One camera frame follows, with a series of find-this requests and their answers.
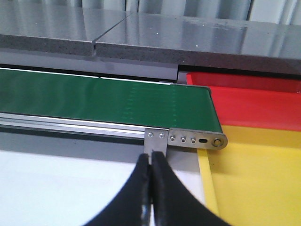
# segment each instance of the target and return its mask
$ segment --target screw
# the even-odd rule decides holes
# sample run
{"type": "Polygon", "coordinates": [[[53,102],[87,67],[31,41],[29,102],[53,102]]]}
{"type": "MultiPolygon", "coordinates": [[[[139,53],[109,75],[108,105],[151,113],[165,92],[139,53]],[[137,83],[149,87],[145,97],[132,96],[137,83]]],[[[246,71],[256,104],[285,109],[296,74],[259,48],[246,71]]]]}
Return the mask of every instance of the screw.
{"type": "Polygon", "coordinates": [[[215,147],[220,147],[220,146],[222,146],[222,144],[223,144],[223,141],[219,138],[214,139],[214,141],[212,142],[212,145],[215,147]]]}

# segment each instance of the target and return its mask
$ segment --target gray stone slab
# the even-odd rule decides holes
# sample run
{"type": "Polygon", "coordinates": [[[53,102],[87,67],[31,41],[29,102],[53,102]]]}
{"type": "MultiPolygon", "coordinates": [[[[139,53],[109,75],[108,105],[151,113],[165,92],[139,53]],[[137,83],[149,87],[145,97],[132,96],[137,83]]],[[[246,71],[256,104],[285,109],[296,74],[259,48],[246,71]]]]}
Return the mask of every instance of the gray stone slab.
{"type": "Polygon", "coordinates": [[[91,56],[127,12],[0,0],[0,48],[91,56]]]}
{"type": "Polygon", "coordinates": [[[301,74],[301,26],[131,14],[96,41],[96,55],[301,74]]]}

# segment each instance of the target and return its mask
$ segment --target yellow tray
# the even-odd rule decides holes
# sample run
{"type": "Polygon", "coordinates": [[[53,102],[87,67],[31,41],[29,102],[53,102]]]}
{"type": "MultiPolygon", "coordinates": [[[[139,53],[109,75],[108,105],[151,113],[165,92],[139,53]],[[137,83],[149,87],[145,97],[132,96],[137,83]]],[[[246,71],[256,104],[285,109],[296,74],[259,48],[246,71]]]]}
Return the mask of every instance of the yellow tray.
{"type": "Polygon", "coordinates": [[[223,131],[225,149],[198,150],[207,207],[234,226],[301,225],[301,132],[223,131]]]}

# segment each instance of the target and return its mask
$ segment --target corrugated metal wall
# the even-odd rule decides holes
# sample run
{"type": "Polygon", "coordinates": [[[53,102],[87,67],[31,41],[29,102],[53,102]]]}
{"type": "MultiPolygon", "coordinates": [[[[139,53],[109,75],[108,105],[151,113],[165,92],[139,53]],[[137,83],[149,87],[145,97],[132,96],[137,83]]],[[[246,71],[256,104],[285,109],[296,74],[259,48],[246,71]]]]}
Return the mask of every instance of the corrugated metal wall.
{"type": "Polygon", "coordinates": [[[177,16],[301,25],[301,0],[18,0],[177,16]]]}

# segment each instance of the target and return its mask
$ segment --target green conveyor belt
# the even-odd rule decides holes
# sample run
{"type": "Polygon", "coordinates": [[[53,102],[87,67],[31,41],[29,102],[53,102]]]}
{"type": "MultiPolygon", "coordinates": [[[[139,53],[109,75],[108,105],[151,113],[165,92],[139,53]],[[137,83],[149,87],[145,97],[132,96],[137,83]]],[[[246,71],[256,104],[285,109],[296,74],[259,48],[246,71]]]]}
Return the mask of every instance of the green conveyor belt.
{"type": "Polygon", "coordinates": [[[0,112],[222,132],[207,88],[0,69],[0,112]]]}

